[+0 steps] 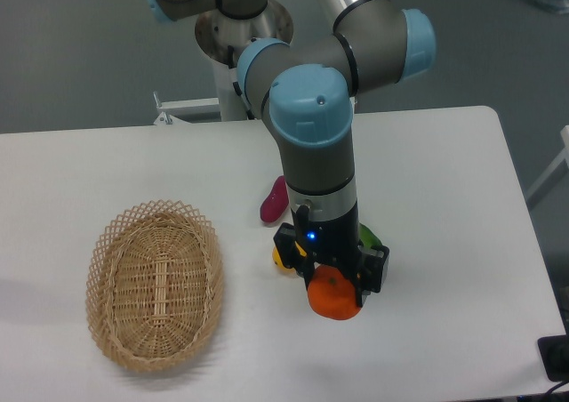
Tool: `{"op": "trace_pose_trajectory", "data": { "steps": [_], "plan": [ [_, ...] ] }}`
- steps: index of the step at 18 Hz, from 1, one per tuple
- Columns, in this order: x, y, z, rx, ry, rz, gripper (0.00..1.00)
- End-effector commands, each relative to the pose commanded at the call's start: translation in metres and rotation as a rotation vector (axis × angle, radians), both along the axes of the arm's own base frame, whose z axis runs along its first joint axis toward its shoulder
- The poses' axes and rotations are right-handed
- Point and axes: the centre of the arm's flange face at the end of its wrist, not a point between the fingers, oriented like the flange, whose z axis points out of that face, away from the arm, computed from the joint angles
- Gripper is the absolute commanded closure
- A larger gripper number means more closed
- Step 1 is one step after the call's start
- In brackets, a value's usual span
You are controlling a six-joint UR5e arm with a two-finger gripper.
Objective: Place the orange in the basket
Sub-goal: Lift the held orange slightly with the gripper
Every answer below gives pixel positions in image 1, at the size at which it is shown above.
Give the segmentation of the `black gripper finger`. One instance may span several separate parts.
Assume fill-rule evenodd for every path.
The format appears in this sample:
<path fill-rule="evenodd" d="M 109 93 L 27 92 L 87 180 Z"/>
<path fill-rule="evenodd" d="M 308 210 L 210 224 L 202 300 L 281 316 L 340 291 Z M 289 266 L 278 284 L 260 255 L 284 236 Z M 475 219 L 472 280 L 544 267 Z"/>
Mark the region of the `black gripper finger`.
<path fill-rule="evenodd" d="M 297 246 L 296 231 L 289 223 L 282 223 L 273 236 L 275 248 L 285 269 L 294 269 L 302 277 L 306 288 L 311 279 L 311 262 L 306 254 L 302 255 Z"/>
<path fill-rule="evenodd" d="M 387 277 L 390 250 L 387 246 L 358 247 L 356 303 L 363 307 L 370 293 L 379 293 Z"/>

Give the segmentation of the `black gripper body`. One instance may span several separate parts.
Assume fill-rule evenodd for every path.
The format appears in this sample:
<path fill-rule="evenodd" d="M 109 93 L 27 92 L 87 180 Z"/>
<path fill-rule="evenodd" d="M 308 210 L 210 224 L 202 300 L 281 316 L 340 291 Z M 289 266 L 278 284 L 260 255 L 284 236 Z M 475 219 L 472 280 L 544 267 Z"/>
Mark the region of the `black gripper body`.
<path fill-rule="evenodd" d="M 361 262 L 359 250 L 359 221 L 357 203 L 341 217 L 331 221 L 312 221 L 309 208 L 300 206 L 292 212 L 295 242 L 304 250 L 298 252 L 296 245 L 289 257 L 289 265 L 302 276 L 310 275 L 314 263 L 334 266 L 350 282 L 358 282 L 357 267 Z"/>

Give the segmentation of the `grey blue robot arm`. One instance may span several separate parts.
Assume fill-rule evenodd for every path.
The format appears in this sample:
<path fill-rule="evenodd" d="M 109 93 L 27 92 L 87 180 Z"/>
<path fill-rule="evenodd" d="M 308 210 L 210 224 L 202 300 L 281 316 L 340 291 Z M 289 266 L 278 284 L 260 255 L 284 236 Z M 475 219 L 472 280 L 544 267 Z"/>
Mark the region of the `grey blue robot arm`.
<path fill-rule="evenodd" d="M 430 69 L 435 31 L 417 9 L 390 0 L 318 0 L 331 35 L 302 49 L 284 38 L 271 0 L 148 0 L 159 19 L 210 19 L 213 57 L 236 71 L 234 91 L 281 157 L 292 222 L 274 242 L 283 265 L 311 287 L 328 266 L 362 306 L 380 291 L 389 250 L 360 233 L 352 143 L 352 99 Z"/>

